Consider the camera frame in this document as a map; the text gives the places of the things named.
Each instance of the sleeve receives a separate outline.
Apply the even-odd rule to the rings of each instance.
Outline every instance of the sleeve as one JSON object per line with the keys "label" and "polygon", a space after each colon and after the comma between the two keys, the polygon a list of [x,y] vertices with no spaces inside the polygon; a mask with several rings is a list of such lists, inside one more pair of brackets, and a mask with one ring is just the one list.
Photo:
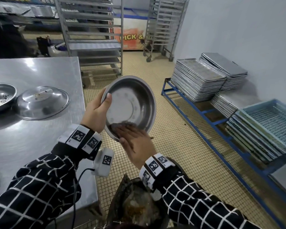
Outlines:
{"label": "sleeve", "polygon": [[165,169],[155,180],[169,218],[197,228],[258,229],[235,207],[206,192],[176,167]]}
{"label": "sleeve", "polygon": [[45,228],[73,205],[81,189],[76,169],[82,157],[73,147],[60,143],[46,154],[25,165],[0,194],[0,228]]}

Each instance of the wrist band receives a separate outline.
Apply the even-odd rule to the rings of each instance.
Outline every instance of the wrist band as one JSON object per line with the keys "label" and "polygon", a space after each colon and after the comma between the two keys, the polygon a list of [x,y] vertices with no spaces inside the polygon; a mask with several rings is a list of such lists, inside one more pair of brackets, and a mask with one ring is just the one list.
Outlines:
{"label": "wrist band", "polygon": [[156,177],[170,166],[175,166],[175,164],[162,154],[155,154],[146,160],[145,165],[140,170],[139,178],[146,187],[152,190]]}
{"label": "wrist band", "polygon": [[91,154],[102,142],[102,136],[82,125],[71,124],[68,129],[57,139],[76,149],[82,149]]}

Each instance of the metal bowl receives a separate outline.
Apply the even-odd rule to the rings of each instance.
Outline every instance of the metal bowl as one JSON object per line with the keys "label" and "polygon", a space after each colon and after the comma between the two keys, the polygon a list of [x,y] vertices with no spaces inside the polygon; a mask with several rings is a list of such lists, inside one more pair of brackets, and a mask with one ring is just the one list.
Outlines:
{"label": "metal bowl", "polygon": [[11,107],[16,94],[17,89],[13,85],[0,83],[0,111]]}
{"label": "metal bowl", "polygon": [[23,120],[41,120],[64,110],[70,102],[67,92],[47,86],[25,91],[18,96],[13,109]]}
{"label": "metal bowl", "polygon": [[102,102],[107,93],[112,94],[112,103],[107,112],[105,130],[118,141],[112,131],[112,124],[132,123],[149,132],[156,118],[156,100],[148,84],[136,76],[122,76],[113,81],[105,90]]}

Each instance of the metal shelving rack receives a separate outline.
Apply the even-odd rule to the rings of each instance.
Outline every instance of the metal shelving rack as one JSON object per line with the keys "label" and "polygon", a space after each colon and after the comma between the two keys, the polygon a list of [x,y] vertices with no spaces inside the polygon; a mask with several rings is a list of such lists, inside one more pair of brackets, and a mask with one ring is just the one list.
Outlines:
{"label": "metal shelving rack", "polygon": [[189,0],[150,0],[146,25],[143,55],[151,61],[154,45],[163,46],[162,55],[169,52],[169,61],[174,60],[173,52]]}
{"label": "metal shelving rack", "polygon": [[[110,0],[55,0],[55,5],[69,56],[78,56],[81,69],[86,67],[82,75],[92,72],[83,78],[122,76],[123,40],[115,37],[123,37],[123,0],[120,5]],[[121,15],[114,15],[113,9]],[[115,25],[114,18],[120,18],[121,24]],[[115,33],[115,27],[121,31]]]}
{"label": "metal shelving rack", "polygon": [[166,78],[164,80],[163,88],[161,95],[165,96],[171,104],[180,112],[180,114],[187,120],[187,122],[194,128],[194,130],[202,137],[202,139],[208,144],[208,146],[217,154],[217,156],[221,159],[221,161],[226,165],[226,167],[235,175],[235,177],[240,181],[240,183],[249,191],[249,193],[256,199],[256,201],[265,209],[265,211],[270,215],[270,217],[278,224],[280,228],[286,228],[283,222],[275,215],[275,213],[267,206],[267,204],[263,201],[263,199],[251,188],[251,186],[242,178],[242,176],[233,168],[232,165],[224,158],[224,156],[212,145],[212,143],[204,136],[204,134],[198,129],[197,126],[184,114],[184,112],[177,106],[177,104],[169,97],[168,92],[176,92],[179,96],[181,96],[198,114],[235,150],[241,158],[268,184],[269,188],[273,190],[280,198],[286,203],[286,192],[284,192],[281,188],[278,187],[274,183],[274,181],[268,176],[272,172],[274,172],[279,165],[278,163],[275,166],[269,166],[265,169],[261,170],[258,166],[256,166],[250,159],[251,155],[248,152],[242,152],[232,141],[231,136],[225,136],[222,131],[217,127],[217,125],[225,123],[228,119],[224,118],[215,122],[210,121],[206,117],[206,113],[216,111],[215,108],[208,109],[205,111],[200,111],[194,103],[192,103],[179,89],[174,85],[170,78]]}

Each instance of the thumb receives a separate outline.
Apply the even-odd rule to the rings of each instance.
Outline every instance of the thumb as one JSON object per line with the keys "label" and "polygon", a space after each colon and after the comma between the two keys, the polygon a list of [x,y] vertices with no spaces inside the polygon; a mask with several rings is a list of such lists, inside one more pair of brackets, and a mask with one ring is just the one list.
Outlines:
{"label": "thumb", "polygon": [[129,157],[129,159],[132,160],[132,155],[134,154],[134,152],[131,149],[128,141],[125,138],[121,137],[119,142],[121,143],[123,149],[125,150],[127,156]]}
{"label": "thumb", "polygon": [[107,93],[106,99],[101,104],[101,106],[98,107],[98,109],[101,112],[106,113],[108,111],[108,109],[110,108],[111,102],[112,102],[112,95],[110,93]]}

